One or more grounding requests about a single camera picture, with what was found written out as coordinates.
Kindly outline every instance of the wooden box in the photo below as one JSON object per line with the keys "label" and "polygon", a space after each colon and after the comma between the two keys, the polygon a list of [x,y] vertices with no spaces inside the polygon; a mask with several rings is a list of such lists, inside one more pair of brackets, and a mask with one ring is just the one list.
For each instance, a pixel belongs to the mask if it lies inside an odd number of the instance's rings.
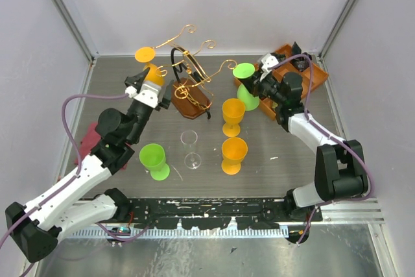
{"label": "wooden box", "polygon": [[[283,53],[285,54],[286,58],[289,58],[291,56],[291,46],[290,45],[283,45],[279,49],[275,50],[276,53]],[[258,63],[254,64],[255,69],[258,70]],[[283,76],[288,73],[289,71],[295,72],[300,74],[303,77],[303,93],[301,98],[304,99],[307,95],[307,92],[309,90],[309,83],[310,83],[310,68],[308,67],[305,71],[300,73],[291,63],[287,63],[272,73],[275,78],[277,78],[278,81],[281,81]],[[319,68],[315,63],[313,63],[313,80],[311,84],[311,92],[313,92],[315,89],[317,89],[319,86],[321,86],[328,78],[329,74],[327,74],[325,71],[323,71],[321,68]],[[236,86],[240,86],[241,82],[237,80],[236,78],[233,80],[233,83]],[[273,108],[276,106],[276,103],[271,101],[270,99],[263,99],[259,103],[259,108],[271,119],[275,120],[276,114],[273,110]]]}

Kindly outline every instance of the red cloth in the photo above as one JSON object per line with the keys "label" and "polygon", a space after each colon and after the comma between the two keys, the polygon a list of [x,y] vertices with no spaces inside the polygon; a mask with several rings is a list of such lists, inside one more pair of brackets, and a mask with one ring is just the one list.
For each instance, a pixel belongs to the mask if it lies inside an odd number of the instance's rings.
{"label": "red cloth", "polygon": [[[86,132],[86,135],[84,138],[82,138],[82,141],[80,142],[80,157],[82,160],[91,152],[91,149],[96,146],[96,144],[99,142],[101,137],[98,133],[95,131],[95,127],[98,125],[98,123],[92,123],[88,127],[88,131]],[[75,165],[78,165],[78,158],[75,157]],[[121,170],[125,170],[127,168],[127,164],[125,164],[124,167],[121,168]]]}

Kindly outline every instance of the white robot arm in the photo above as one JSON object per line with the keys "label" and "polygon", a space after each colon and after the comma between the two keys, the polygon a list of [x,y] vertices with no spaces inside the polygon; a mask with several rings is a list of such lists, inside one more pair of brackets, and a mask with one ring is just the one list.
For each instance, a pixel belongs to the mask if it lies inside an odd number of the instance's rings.
{"label": "white robot arm", "polygon": [[152,111],[169,107],[172,81],[159,102],[161,87],[145,81],[148,71],[125,80],[126,93],[133,99],[126,114],[114,108],[100,114],[95,131],[101,140],[82,161],[79,173],[76,168],[25,205],[14,202],[6,209],[8,228],[36,209],[10,234],[31,263],[49,255],[59,242],[83,227],[103,220],[128,218],[131,203],[118,189],[109,189],[87,204],[73,204],[127,163],[134,154],[130,145],[139,142]]}
{"label": "white robot arm", "polygon": [[288,72],[281,82],[272,75],[273,69],[298,57],[308,58],[301,54],[278,62],[274,55],[268,53],[260,59],[258,71],[251,77],[239,79],[253,96],[269,98],[276,102],[278,124],[302,140],[316,154],[314,182],[287,192],[285,208],[288,214],[330,200],[358,197],[365,194],[369,187],[365,170],[341,146],[347,145],[348,149],[363,160],[361,144],[334,135],[317,123],[310,113],[306,114],[301,102],[301,75]]}

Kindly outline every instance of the gray tabletop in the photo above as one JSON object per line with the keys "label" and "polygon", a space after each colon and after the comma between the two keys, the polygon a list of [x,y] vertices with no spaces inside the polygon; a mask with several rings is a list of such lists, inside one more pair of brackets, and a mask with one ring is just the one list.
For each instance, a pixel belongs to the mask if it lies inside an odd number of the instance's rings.
{"label": "gray tabletop", "polygon": [[[213,73],[227,58],[242,63],[256,62],[258,56],[199,56],[198,60],[208,73]],[[159,57],[153,63],[169,64],[169,58]],[[142,64],[134,58],[100,58],[88,92],[122,94],[125,77],[137,74],[142,68]],[[168,77],[173,78],[172,71]],[[236,97],[237,88],[232,79],[231,71],[225,68],[207,86],[215,94],[210,120],[206,114],[195,120],[183,118],[172,104],[168,110],[153,112],[139,144],[133,146],[136,153],[127,168],[92,189],[86,197],[113,187],[119,188],[128,197],[282,197],[287,190],[311,182],[314,178],[313,152],[259,109],[246,112],[240,124],[242,130],[239,137],[248,144],[248,154],[241,171],[234,176],[223,173],[220,167],[221,146],[227,137],[222,133],[222,103]],[[114,107],[126,112],[130,103],[130,99],[87,100],[77,130],[77,142],[85,135],[89,124],[97,120],[101,111]],[[336,132],[323,86],[312,93],[309,109],[320,123]],[[180,142],[180,134],[189,129],[198,134],[197,151],[202,158],[201,166],[195,170],[184,165],[185,154]],[[138,160],[140,149],[149,143],[158,143],[165,149],[171,173],[164,181],[153,180]],[[72,154],[68,171],[74,168],[74,159]]]}

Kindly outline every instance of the wooden tray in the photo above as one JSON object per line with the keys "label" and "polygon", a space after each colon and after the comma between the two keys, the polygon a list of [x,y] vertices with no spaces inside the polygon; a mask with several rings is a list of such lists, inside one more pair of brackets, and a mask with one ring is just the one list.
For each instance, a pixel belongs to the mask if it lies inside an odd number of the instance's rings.
{"label": "wooden tray", "polygon": [[[283,45],[279,49],[275,50],[275,53],[283,53],[285,54],[286,58],[289,58],[291,56],[291,46],[290,45]],[[258,70],[258,63],[254,64],[255,70]],[[283,76],[288,73],[289,71],[292,71],[294,73],[298,73],[303,77],[303,93],[301,98],[304,99],[307,95],[307,92],[309,90],[309,83],[310,83],[310,68],[307,68],[305,71],[300,73],[291,63],[287,63],[272,73],[275,78],[277,78],[278,81],[281,81]],[[323,71],[321,68],[319,68],[315,63],[313,63],[313,80],[311,82],[311,92],[313,92],[315,89],[317,89],[319,86],[321,86],[328,78],[329,74],[327,74],[325,71]],[[240,86],[241,82],[237,80],[236,78],[233,80],[233,83],[236,86]],[[273,108],[276,106],[276,103],[271,101],[270,99],[263,99],[259,103],[259,108],[271,119],[275,120],[276,114],[273,110]]]}
{"label": "wooden tray", "polygon": [[[193,82],[187,78],[181,78],[180,82],[184,84],[185,86],[190,86],[193,84]],[[206,112],[205,110],[190,103],[188,99],[178,99],[174,95],[174,91],[176,90],[175,87],[178,87],[177,82],[174,82],[173,84],[171,102],[177,108],[177,110],[181,113],[183,117],[189,118],[189,119],[195,119]],[[206,106],[209,105],[210,103],[209,99],[203,94],[203,92],[199,89],[199,87],[189,88],[189,93],[200,104],[203,104]]]}

